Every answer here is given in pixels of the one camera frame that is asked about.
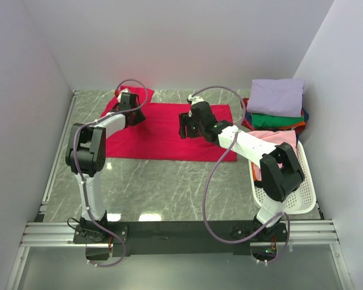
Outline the crimson red t shirt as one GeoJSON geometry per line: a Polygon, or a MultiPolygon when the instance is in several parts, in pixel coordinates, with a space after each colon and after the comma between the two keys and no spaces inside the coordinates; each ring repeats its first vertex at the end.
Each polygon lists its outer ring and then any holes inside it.
{"type": "Polygon", "coordinates": [[[199,138],[181,139],[178,115],[187,112],[187,104],[154,103],[154,91],[148,90],[142,108],[146,120],[114,133],[106,139],[106,157],[141,160],[216,162],[225,149],[199,138]]]}

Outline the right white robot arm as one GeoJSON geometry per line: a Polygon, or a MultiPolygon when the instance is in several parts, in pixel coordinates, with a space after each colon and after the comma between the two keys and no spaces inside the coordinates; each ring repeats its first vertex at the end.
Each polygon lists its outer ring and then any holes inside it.
{"type": "Polygon", "coordinates": [[[200,97],[193,97],[188,103],[189,111],[179,115],[182,139],[202,137],[226,150],[219,162],[229,152],[234,152],[260,168],[266,197],[254,217],[253,235],[261,241],[269,240],[284,213],[288,197],[305,179],[293,147],[286,142],[274,144],[261,140],[229,121],[218,121],[210,104],[200,97]]]}

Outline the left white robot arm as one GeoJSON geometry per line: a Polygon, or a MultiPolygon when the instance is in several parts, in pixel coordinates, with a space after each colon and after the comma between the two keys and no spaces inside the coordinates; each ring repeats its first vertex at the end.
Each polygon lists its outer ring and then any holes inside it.
{"type": "Polygon", "coordinates": [[[106,161],[106,139],[116,132],[145,120],[139,96],[129,89],[121,90],[117,103],[103,117],[71,128],[65,154],[66,165],[78,182],[82,213],[79,234],[96,243],[109,235],[108,220],[101,197],[100,174],[106,161]]]}

